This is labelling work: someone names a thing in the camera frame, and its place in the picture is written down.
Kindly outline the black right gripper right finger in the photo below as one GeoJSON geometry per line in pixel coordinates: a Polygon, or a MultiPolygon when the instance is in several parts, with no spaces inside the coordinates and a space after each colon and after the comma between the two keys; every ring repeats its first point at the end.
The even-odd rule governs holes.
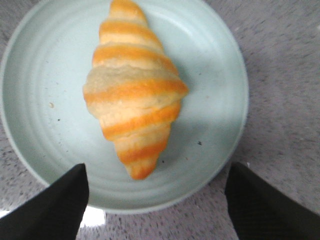
{"type": "Polygon", "coordinates": [[[320,217],[285,196],[245,165],[231,165],[225,196],[240,240],[318,240],[320,217]]]}

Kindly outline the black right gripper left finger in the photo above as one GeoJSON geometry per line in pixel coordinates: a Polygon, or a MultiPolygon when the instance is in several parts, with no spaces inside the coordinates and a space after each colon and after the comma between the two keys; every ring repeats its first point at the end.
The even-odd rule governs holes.
{"type": "Polygon", "coordinates": [[[74,240],[89,201],[86,166],[75,165],[0,219],[2,240],[74,240]]]}

